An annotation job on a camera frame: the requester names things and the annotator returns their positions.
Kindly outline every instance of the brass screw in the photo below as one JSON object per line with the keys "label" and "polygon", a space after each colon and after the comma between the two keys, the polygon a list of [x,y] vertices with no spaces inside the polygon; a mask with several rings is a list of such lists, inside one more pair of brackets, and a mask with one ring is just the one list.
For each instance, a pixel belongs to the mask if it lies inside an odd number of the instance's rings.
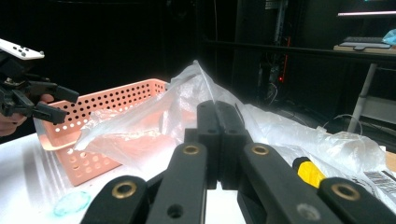
{"label": "brass screw", "polygon": [[132,196],[136,192],[136,190],[137,190],[136,183],[130,180],[126,180],[114,186],[113,190],[111,191],[111,194],[115,198],[124,199]]}
{"label": "brass screw", "polygon": [[251,149],[255,154],[260,155],[260,156],[265,156],[268,153],[270,153],[270,150],[268,150],[268,148],[266,147],[262,147],[262,146],[255,146]]}
{"label": "brass screw", "polygon": [[361,197],[359,192],[348,184],[333,184],[332,191],[339,197],[349,201],[357,201]]}
{"label": "brass screw", "polygon": [[195,146],[187,146],[183,148],[183,152],[188,155],[198,154],[199,148]]}

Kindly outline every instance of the yellow object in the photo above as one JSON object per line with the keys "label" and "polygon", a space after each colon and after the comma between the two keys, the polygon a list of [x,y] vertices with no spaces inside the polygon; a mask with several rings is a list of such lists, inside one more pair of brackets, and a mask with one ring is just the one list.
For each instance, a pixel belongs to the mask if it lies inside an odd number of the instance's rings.
{"label": "yellow object", "polygon": [[320,181],[326,176],[312,161],[303,161],[297,170],[298,176],[307,184],[319,187]]}

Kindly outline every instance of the screw hole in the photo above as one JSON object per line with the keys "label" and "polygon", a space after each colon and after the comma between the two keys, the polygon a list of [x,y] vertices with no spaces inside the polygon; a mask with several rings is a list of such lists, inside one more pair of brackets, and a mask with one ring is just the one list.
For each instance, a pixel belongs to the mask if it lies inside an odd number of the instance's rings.
{"label": "screw hole", "polygon": [[183,207],[179,204],[173,204],[168,208],[167,213],[170,218],[180,218],[183,216]]}

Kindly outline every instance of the barcode label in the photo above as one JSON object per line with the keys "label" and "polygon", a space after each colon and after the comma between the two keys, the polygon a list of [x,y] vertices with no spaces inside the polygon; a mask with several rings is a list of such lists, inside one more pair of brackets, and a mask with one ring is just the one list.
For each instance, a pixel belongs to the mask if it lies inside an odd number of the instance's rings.
{"label": "barcode label", "polygon": [[396,179],[386,171],[364,172],[364,174],[379,188],[390,194],[396,193]]}

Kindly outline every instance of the dark wall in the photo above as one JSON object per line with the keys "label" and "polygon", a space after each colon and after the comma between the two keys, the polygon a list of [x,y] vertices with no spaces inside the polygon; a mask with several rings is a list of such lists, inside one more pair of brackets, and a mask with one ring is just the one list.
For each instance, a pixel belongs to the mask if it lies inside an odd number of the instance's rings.
{"label": "dark wall", "polygon": [[[337,13],[356,0],[300,0],[294,14],[294,39],[299,48],[332,49],[347,36],[384,36],[392,18],[344,19]],[[289,97],[323,119],[351,114],[367,74],[368,63],[290,57]]]}
{"label": "dark wall", "polygon": [[[170,81],[196,57],[191,1],[76,2],[2,0],[0,38],[43,50],[31,73],[81,95],[148,78]],[[28,119],[1,141],[34,131]]]}

